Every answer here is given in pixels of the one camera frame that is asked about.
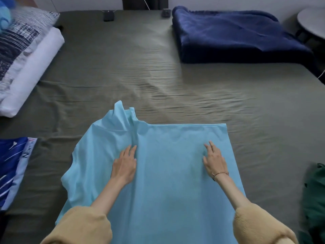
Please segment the person's right hand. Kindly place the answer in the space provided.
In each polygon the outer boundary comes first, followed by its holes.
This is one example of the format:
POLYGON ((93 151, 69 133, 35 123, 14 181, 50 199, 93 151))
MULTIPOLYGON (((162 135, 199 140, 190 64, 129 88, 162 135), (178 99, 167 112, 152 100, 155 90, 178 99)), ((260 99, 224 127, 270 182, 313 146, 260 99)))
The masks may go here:
POLYGON ((228 167, 219 148, 212 141, 204 145, 207 150, 207 159, 209 167, 205 167, 208 175, 213 179, 218 173, 226 173, 229 175, 228 167))

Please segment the fluffy blue plush item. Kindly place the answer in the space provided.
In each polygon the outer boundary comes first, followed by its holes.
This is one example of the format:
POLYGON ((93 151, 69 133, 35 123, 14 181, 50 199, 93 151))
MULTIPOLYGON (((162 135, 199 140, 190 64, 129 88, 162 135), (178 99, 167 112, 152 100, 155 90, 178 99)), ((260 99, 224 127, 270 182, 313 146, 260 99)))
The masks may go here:
POLYGON ((11 9, 15 6, 15 0, 0 0, 0 34, 9 27, 12 21, 11 9))

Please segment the blue white patterned cloth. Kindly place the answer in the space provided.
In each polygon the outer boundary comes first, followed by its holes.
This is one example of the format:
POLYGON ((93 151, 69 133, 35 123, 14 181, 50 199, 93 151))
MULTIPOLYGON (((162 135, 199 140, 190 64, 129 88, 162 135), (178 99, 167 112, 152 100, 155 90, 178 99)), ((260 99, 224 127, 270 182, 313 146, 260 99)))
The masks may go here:
POLYGON ((37 140, 0 139, 0 212, 7 211, 14 201, 37 140))

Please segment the dark green cloth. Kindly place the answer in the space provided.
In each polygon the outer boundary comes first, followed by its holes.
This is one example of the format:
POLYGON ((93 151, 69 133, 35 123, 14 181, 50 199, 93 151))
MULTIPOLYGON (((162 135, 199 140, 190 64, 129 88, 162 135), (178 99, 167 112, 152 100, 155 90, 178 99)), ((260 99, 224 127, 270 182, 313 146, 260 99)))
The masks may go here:
POLYGON ((307 174, 301 206, 307 231, 299 232, 299 243, 325 244, 325 164, 317 163, 307 174))

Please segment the beige fleece sleeve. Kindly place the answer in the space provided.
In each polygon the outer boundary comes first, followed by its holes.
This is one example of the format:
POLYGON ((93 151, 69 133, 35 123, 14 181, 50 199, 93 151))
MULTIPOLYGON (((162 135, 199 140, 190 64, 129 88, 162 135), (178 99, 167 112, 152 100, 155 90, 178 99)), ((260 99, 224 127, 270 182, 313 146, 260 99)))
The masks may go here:
POLYGON ((253 203, 236 209, 233 233, 238 244, 299 244, 289 227, 253 203))
POLYGON ((67 211, 40 244, 110 244, 111 223, 93 207, 77 206, 67 211))

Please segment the grey-green bed sheet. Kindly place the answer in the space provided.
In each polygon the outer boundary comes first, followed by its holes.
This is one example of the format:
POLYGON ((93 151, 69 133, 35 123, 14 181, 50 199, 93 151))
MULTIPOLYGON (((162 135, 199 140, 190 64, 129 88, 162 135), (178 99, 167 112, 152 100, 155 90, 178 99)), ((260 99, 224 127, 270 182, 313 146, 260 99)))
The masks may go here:
POLYGON ((54 228, 75 145, 115 102, 152 124, 226 123, 247 197, 296 234, 307 173, 325 164, 325 85, 299 64, 182 64, 159 11, 63 12, 65 44, 0 138, 38 138, 0 244, 54 228))

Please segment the beige fleece left sleeve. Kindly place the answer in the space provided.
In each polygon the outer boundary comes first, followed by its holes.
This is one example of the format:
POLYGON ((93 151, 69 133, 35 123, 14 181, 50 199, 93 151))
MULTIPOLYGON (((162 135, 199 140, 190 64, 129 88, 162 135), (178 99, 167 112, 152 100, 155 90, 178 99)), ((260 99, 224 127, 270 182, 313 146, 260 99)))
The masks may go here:
POLYGON ((77 206, 67 211, 40 244, 110 244, 111 223, 93 207, 77 206))

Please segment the person's right forearm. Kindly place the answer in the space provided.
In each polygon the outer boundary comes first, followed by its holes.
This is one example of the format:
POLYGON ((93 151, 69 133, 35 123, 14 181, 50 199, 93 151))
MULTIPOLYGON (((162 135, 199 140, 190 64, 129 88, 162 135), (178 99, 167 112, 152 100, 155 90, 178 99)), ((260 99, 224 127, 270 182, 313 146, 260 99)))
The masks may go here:
POLYGON ((251 203, 250 200, 238 189, 231 177, 226 173, 218 173, 213 177, 213 180, 219 184, 234 210, 251 203))

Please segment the light blue cloth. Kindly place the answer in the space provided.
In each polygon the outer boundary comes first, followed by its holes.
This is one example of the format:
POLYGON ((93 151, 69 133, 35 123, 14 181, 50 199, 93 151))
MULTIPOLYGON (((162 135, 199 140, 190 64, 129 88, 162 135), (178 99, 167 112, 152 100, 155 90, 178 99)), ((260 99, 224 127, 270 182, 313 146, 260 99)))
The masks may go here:
POLYGON ((245 194, 226 124, 148 124, 137 119, 133 107, 125 110, 116 102, 72 153, 61 178, 68 199, 56 224, 72 207, 89 206, 107 184, 113 161, 136 145, 135 177, 108 215, 112 244, 238 244, 235 211, 202 162, 209 141, 245 194))

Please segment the folded navy blue blanket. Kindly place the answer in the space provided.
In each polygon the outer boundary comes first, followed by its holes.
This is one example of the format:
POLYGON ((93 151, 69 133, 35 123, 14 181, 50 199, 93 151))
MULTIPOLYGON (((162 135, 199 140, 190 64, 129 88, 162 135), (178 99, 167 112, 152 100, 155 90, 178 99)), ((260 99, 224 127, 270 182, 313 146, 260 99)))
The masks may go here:
POLYGON ((297 63, 313 52, 263 11, 190 11, 177 6, 172 25, 184 63, 297 63))

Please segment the person's left forearm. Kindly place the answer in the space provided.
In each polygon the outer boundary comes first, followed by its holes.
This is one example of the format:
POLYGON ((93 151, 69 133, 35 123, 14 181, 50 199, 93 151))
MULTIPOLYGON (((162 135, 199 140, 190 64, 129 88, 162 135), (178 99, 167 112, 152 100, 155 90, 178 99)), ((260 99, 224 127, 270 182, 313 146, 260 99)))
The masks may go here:
POLYGON ((116 176, 111 178, 102 192, 90 206, 97 212, 107 216, 111 211, 121 190, 127 184, 126 182, 127 181, 123 176, 116 176))

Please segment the person's left hand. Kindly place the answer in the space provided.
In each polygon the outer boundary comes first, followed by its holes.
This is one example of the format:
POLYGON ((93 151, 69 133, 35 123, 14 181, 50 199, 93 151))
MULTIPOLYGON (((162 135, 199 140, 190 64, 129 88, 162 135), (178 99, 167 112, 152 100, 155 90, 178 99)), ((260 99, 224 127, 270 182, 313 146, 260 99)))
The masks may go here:
POLYGON ((116 176, 123 176, 127 181, 126 183, 129 184, 135 176, 136 165, 136 159, 119 159, 118 157, 113 162, 111 178, 116 176))

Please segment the dark curtain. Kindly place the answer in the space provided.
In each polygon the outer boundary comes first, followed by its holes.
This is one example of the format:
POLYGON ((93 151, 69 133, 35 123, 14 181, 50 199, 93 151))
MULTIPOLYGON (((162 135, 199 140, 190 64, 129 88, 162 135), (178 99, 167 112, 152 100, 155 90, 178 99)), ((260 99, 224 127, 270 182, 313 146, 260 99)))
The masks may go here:
POLYGON ((124 10, 162 10, 169 8, 168 0, 122 0, 124 10))

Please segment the navy white striped pillow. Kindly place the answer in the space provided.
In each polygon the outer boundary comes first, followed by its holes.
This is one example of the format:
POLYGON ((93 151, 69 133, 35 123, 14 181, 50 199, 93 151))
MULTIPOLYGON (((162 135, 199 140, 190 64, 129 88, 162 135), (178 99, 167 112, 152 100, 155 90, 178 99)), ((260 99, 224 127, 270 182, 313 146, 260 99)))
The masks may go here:
POLYGON ((0 33, 0 102, 9 94, 13 80, 59 19, 60 14, 35 7, 11 10, 12 21, 0 33))

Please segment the beige fleece right sleeve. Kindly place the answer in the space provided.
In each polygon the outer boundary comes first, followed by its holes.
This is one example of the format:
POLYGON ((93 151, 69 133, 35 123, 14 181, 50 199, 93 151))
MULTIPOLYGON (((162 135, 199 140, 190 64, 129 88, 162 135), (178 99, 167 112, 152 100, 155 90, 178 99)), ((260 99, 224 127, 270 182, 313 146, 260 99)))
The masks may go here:
POLYGON ((238 244, 299 244, 289 227, 253 203, 236 209, 233 233, 238 244))

